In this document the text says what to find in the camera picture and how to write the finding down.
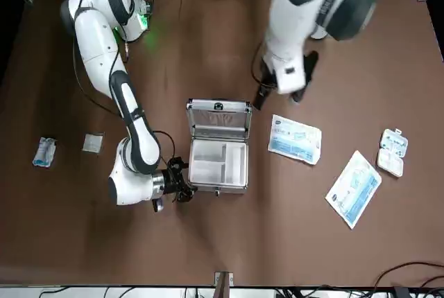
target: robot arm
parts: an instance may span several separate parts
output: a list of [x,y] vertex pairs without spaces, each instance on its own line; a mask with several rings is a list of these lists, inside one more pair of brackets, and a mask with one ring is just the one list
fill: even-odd
[[132,172],[149,175],[160,161],[159,143],[136,99],[110,25],[94,8],[81,8],[76,14],[76,37],[89,79],[115,101],[128,130],[122,160]]
[[374,5],[375,0],[272,0],[263,61],[278,92],[305,87],[303,49],[317,26],[336,40],[350,39],[368,23]]
[[117,147],[108,178],[112,199],[120,205],[152,200],[155,211],[160,211],[164,194],[176,193],[177,201],[186,202],[194,190],[183,180],[181,171],[187,165],[181,158],[171,159],[166,170],[156,170],[160,145],[148,126],[112,32],[118,28],[126,43],[136,40],[146,30],[139,16],[149,11],[143,0],[66,0],[60,13],[68,32],[77,38],[93,87],[116,103],[128,131]]

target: case lid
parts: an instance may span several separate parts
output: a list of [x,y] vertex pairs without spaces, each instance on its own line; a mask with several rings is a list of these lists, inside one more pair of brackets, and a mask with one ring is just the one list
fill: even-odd
[[409,145],[409,140],[401,136],[399,129],[395,131],[385,130],[381,138],[381,148],[392,152],[394,155],[403,158]]
[[189,99],[189,129],[195,138],[247,140],[252,114],[249,102]]

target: brown table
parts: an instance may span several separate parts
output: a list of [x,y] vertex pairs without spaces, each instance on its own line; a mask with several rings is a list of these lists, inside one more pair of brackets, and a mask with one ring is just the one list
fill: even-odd
[[[126,131],[78,89],[61,1],[25,9],[1,89],[3,282],[209,285],[214,271],[228,270],[243,286],[369,286],[398,263],[444,262],[444,66],[424,3],[379,0],[359,37],[309,43],[321,58],[304,101],[273,94],[253,114],[247,194],[198,193],[154,213],[150,202],[108,199]],[[250,61],[269,1],[155,0],[151,32],[131,44],[127,69],[148,121],[171,133],[184,158],[188,98],[253,99]],[[113,108],[84,73],[81,80]],[[315,167],[267,152],[272,114],[322,130]],[[324,197],[355,150],[376,161],[385,128],[409,139],[404,176],[381,172],[350,230]],[[100,155],[80,151],[87,132],[105,133]],[[48,170],[31,165],[40,136],[58,139]],[[168,157],[169,140],[160,142]],[[416,286],[437,273],[412,267],[382,285]]]

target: white tray compartment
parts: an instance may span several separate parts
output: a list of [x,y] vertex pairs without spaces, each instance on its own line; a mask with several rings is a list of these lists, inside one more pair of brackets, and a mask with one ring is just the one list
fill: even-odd
[[245,186],[246,152],[245,143],[194,139],[190,159],[191,183]]
[[404,172],[404,161],[387,149],[379,149],[377,165],[396,177],[402,177]]

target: white pill box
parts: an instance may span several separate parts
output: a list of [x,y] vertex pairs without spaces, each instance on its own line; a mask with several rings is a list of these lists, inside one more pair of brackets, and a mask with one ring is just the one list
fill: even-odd
[[246,192],[252,113],[249,102],[188,101],[189,184],[198,191],[212,191],[216,195]]
[[382,134],[381,148],[377,154],[377,165],[396,177],[402,177],[404,158],[409,140],[403,137],[398,129],[385,130]]

